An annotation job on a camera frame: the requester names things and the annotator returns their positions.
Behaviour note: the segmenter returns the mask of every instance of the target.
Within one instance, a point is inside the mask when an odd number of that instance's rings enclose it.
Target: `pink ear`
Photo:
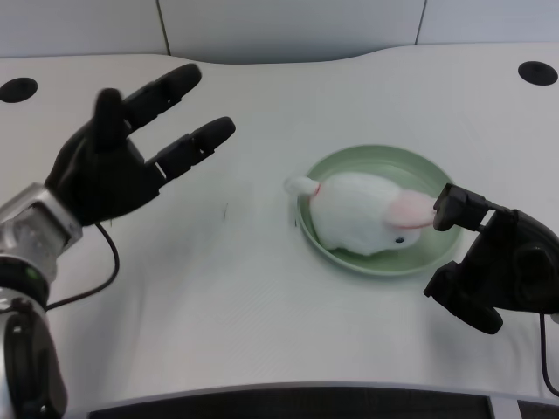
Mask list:
[[[404,189],[392,201],[384,221],[400,229],[421,229],[433,224],[436,211],[433,209],[435,198],[415,190]]]

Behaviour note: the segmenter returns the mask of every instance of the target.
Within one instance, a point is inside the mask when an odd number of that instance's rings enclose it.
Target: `black wire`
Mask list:
[[[546,356],[546,351],[545,351],[545,319],[543,317],[543,314],[540,314],[540,345],[542,346],[542,374],[543,374],[543,381],[545,382],[545,385],[548,387],[548,390],[553,393],[554,395],[556,395],[557,397],[559,397],[559,391],[557,391],[552,385],[551,385],[551,381],[549,381],[549,375],[548,375],[548,362],[547,362],[547,356]]]
[[[119,257],[119,252],[116,250],[116,246],[114,245],[113,239],[108,235],[107,231],[103,228],[103,226],[99,223],[96,223],[95,227],[97,227],[97,229],[101,232],[101,234],[103,235],[105,240],[107,240],[108,245],[111,247],[111,251],[113,251],[113,257],[114,257],[113,273],[111,273],[111,276],[108,277],[107,281],[105,281],[103,284],[93,288],[92,290],[89,290],[87,292],[82,292],[81,294],[74,295],[73,297],[69,297],[67,299],[61,299],[60,301],[57,301],[56,303],[49,304],[46,307],[47,311],[49,311],[53,308],[60,307],[60,306],[65,306],[66,304],[70,304],[70,303],[73,303],[73,302],[78,301],[80,299],[85,299],[85,298],[87,298],[91,295],[94,295],[97,292],[102,291],[105,288],[107,288],[116,279],[116,276],[119,273],[119,269],[121,268],[121,259]]]

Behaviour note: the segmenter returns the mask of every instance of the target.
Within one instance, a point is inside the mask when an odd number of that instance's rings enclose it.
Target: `round hole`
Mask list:
[[[29,99],[38,89],[34,79],[13,79],[0,87],[0,100],[6,103],[18,103]]]
[[[518,67],[518,74],[528,83],[537,86],[553,85],[557,81],[557,72],[551,65],[539,61],[528,61]]]

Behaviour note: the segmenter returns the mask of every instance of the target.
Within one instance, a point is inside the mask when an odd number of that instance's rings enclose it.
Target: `white plush rabbit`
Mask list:
[[[403,249],[416,243],[435,217],[434,198],[366,173],[340,173],[320,183],[294,177],[285,188],[309,196],[314,230],[327,250],[368,256]]]

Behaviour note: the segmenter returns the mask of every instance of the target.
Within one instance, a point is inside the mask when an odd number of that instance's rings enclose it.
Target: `green plate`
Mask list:
[[[335,173],[364,172],[391,179],[403,188],[415,189],[437,197],[452,179],[436,164],[401,148],[360,146],[346,148],[318,162],[307,176],[323,181]],[[324,249],[316,236],[308,210],[308,198],[297,202],[297,217],[311,243],[327,258],[353,271],[369,275],[396,276],[439,267],[452,258],[459,242],[460,229],[446,232],[424,229],[417,243],[400,251],[381,251],[362,256],[349,251]]]

